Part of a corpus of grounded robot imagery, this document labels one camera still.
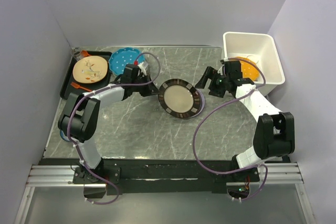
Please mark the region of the brown rimmed beige plate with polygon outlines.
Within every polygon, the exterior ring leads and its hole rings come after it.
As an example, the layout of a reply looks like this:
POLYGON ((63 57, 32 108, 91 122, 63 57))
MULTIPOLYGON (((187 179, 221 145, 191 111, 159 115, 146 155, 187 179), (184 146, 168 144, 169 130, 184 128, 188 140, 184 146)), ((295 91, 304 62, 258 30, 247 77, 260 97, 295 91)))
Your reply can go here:
POLYGON ((158 101, 165 112, 185 119, 184 115, 193 105, 195 87, 182 79, 170 79, 159 88, 158 101))

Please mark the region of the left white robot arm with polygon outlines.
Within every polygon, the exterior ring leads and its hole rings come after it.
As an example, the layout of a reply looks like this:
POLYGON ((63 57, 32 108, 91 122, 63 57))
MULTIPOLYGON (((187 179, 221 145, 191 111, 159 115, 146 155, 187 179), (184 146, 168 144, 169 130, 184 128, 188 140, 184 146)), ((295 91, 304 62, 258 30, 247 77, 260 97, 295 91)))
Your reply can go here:
POLYGON ((124 101, 134 93, 149 97, 159 94, 159 89, 143 68, 127 64, 123 74, 110 84, 83 94, 72 93, 66 101, 58 128, 73 144, 80 165, 86 168, 85 176, 93 183, 100 182, 104 177, 103 158, 93 139, 100 109, 124 101))

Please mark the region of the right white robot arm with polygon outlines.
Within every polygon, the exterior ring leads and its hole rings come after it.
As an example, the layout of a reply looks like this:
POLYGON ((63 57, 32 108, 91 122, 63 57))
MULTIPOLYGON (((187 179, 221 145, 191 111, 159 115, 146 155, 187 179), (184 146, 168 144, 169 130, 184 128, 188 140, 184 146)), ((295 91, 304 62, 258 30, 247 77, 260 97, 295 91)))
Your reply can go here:
POLYGON ((282 112, 272 105, 259 91, 265 83, 256 85, 250 78, 243 78, 242 59, 222 60, 218 70, 208 66, 196 88, 202 89, 209 82, 209 94, 222 98, 225 92, 234 99, 220 105, 223 108, 235 102, 241 102, 257 122, 252 147, 235 155, 231 168, 226 171, 235 181, 242 181, 248 175, 248 169, 263 162, 289 155, 295 151, 295 120, 290 112, 282 112))

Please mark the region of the orange polka dot plate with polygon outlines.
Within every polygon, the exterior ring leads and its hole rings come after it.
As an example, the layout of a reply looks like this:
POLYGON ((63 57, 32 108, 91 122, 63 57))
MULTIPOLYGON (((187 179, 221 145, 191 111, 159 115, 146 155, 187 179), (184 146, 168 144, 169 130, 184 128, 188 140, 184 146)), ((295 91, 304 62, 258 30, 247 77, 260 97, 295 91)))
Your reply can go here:
POLYGON ((259 77, 259 71, 256 69, 256 64, 248 58, 237 57, 241 65, 241 71, 243 78, 250 78, 252 81, 256 81, 259 77))

